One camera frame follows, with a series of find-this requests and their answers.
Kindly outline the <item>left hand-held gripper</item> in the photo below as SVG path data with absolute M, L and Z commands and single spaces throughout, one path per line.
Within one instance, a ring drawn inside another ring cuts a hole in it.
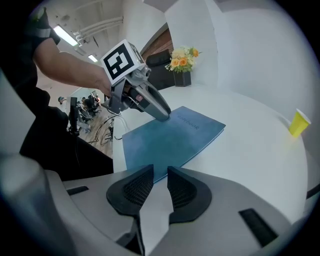
M 132 43 L 126 39 L 120 41 L 100 61 L 111 83 L 110 96 L 103 107 L 118 115 L 137 105 L 158 121 L 169 119 L 171 108 L 159 91 L 152 84 L 139 86 L 149 78 L 151 69 Z M 142 99 L 138 101 L 125 96 L 125 85 L 135 88 Z

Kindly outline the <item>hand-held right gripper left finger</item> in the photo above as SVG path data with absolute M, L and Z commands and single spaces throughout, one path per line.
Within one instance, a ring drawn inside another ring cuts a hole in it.
M 68 224 L 83 233 L 93 229 L 114 242 L 134 237 L 153 188 L 152 165 L 69 181 L 54 171 L 45 173 L 55 206 Z

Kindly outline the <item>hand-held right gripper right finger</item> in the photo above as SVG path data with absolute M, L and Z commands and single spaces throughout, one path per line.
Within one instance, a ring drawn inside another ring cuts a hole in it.
M 170 166 L 167 188 L 173 212 L 154 256 L 250 256 L 291 226 L 267 201 L 228 179 Z

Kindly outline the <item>person's left hand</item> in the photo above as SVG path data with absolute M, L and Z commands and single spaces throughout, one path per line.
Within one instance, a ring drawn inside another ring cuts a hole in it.
M 126 97 L 132 98 L 134 101 L 137 100 L 137 96 L 139 95 L 135 88 L 131 87 L 130 85 L 125 85 L 123 89 L 123 94 Z

